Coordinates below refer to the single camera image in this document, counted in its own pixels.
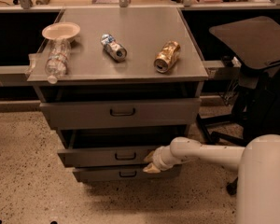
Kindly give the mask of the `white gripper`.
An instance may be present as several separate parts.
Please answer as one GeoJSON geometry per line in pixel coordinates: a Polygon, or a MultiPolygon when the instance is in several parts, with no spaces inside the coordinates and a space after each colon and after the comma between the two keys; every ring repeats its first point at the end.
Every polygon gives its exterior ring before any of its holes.
{"type": "Polygon", "coordinates": [[[158,174],[160,171],[173,168],[177,164],[177,158],[172,154],[169,146],[158,147],[145,156],[144,162],[152,162],[143,169],[145,173],[158,174]]]}

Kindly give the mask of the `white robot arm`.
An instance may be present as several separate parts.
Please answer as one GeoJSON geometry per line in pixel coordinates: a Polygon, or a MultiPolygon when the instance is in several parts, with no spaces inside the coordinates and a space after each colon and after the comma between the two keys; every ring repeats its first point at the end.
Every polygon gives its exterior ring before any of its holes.
{"type": "Polygon", "coordinates": [[[236,224],[280,224],[280,135],[266,134],[245,147],[204,145],[177,137],[145,157],[156,174],[199,158],[237,173],[236,224]]]}

